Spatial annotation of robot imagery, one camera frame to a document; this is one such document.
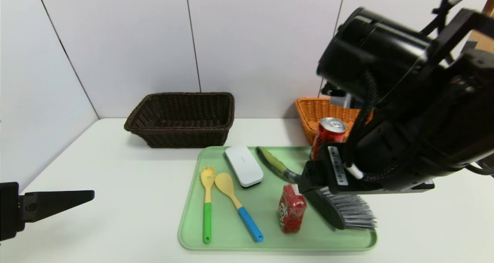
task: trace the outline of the barcode label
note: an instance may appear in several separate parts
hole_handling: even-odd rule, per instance
[[[338,148],[328,147],[328,151],[330,152],[331,163],[333,164],[333,169],[335,170],[338,185],[348,186],[348,180],[346,179],[345,169],[343,168]]]

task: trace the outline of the brown wicker basket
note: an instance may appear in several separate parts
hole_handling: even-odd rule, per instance
[[[154,148],[224,145],[234,111],[235,100],[230,93],[150,94],[123,127]]]
[[[348,109],[340,106],[331,105],[329,98],[299,98],[295,101],[298,115],[302,121],[302,129],[309,145],[312,145],[316,137],[316,130],[324,117],[336,117],[345,122],[347,129],[345,140],[348,137],[353,123],[359,115],[359,109]]]

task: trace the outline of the red juice box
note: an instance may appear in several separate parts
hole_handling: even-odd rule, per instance
[[[307,203],[298,191],[296,184],[283,186],[283,194],[279,200],[278,217],[284,233],[296,233],[300,230]]]

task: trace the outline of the can lid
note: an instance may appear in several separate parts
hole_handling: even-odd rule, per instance
[[[346,131],[345,123],[336,117],[325,117],[321,119],[321,125],[330,132],[344,133]]]

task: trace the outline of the white wall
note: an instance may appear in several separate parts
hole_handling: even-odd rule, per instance
[[[297,117],[317,96],[317,62],[341,0],[189,0],[203,91],[229,91],[235,117]]]
[[[147,94],[199,91],[187,0],[43,0],[101,118]]]
[[[1,179],[24,189],[97,117],[41,1],[1,3]]]

